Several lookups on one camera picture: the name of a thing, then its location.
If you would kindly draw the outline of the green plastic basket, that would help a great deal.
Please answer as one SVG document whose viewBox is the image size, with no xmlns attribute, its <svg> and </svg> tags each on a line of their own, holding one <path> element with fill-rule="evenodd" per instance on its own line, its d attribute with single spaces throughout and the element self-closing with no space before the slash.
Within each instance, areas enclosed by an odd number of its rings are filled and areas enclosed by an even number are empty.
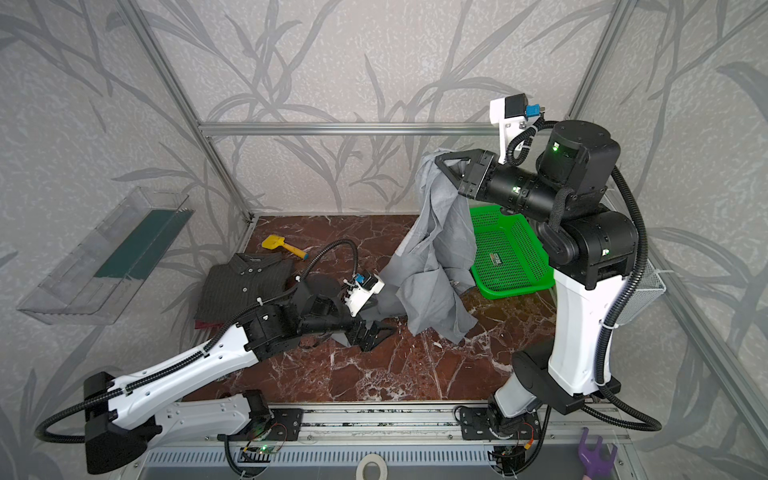
<svg viewBox="0 0 768 480">
<path fill-rule="evenodd" d="M 470 215 L 476 240 L 471 273 L 484 298 L 528 295 L 555 285 L 548 255 L 524 216 L 504 215 L 493 205 L 473 207 Z M 503 264 L 495 266 L 491 253 Z"/>
</svg>

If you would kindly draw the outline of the light grey long sleeve shirt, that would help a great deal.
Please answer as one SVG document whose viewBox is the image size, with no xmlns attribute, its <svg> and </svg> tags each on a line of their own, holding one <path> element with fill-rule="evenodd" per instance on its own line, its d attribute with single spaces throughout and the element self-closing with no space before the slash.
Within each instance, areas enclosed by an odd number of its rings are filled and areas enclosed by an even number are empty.
<svg viewBox="0 0 768 480">
<path fill-rule="evenodd" d="M 475 287 L 476 240 L 469 199 L 458 194 L 426 154 L 417 170 L 420 214 L 378 276 L 385 282 L 357 314 L 367 322 L 406 316 L 409 331 L 432 329 L 459 344 L 477 324 L 461 296 Z"/>
</svg>

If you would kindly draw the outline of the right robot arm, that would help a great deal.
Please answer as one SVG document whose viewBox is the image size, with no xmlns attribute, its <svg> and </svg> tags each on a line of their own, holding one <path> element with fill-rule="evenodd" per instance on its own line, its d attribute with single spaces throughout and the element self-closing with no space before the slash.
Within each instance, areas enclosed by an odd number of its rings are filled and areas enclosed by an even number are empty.
<svg viewBox="0 0 768 480">
<path fill-rule="evenodd" d="M 614 330 L 648 260 L 638 204 L 618 169 L 619 143 L 584 120 L 539 121 L 510 141 L 500 160 L 486 150 L 441 154 L 435 163 L 464 197 L 530 220 L 554 271 L 555 336 L 513 357 L 513 372 L 491 397 L 488 424 L 507 437 L 540 407 L 585 410 L 591 395 L 619 415 L 602 422 L 656 432 L 659 420 L 619 398 L 610 371 Z"/>
</svg>

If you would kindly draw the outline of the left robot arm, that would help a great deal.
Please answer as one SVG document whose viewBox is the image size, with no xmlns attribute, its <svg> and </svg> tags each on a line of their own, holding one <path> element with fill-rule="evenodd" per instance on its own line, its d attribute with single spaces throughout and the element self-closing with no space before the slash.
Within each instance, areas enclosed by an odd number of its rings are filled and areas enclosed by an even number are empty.
<svg viewBox="0 0 768 480">
<path fill-rule="evenodd" d="M 391 326 L 360 315 L 385 283 L 360 269 L 354 241 L 326 245 L 295 279 L 293 272 L 293 261 L 279 254 L 237 254 L 213 267 L 195 315 L 216 326 L 212 337 L 132 374 L 92 375 L 83 384 L 82 402 L 42 420 L 36 439 L 83 445 L 87 471 L 98 475 L 170 441 L 214 436 L 230 443 L 271 434 L 276 421 L 258 390 L 221 404 L 182 399 L 299 347 L 305 337 L 340 334 L 366 352 L 393 333 Z"/>
</svg>

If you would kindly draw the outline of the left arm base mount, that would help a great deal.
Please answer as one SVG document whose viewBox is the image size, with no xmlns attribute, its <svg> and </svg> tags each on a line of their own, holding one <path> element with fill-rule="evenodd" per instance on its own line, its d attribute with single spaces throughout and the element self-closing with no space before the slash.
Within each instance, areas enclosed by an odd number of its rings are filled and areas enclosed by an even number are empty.
<svg viewBox="0 0 768 480">
<path fill-rule="evenodd" d="M 251 420 L 235 434 L 219 434 L 225 445 L 225 458 L 236 465 L 269 463 L 287 442 L 298 440 L 304 411 L 300 408 L 280 408 L 269 418 Z"/>
</svg>

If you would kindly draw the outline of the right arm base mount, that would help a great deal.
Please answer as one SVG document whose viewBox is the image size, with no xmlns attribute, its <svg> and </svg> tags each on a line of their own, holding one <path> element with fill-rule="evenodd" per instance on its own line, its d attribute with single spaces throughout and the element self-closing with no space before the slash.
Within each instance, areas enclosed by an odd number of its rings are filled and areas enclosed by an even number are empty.
<svg viewBox="0 0 768 480">
<path fill-rule="evenodd" d="M 453 416 L 465 441 L 511 441 L 511 444 L 492 446 L 487 452 L 491 468 L 502 477 L 516 478 L 539 454 L 542 423 L 537 411 L 507 418 L 495 405 L 459 405 L 453 409 Z"/>
</svg>

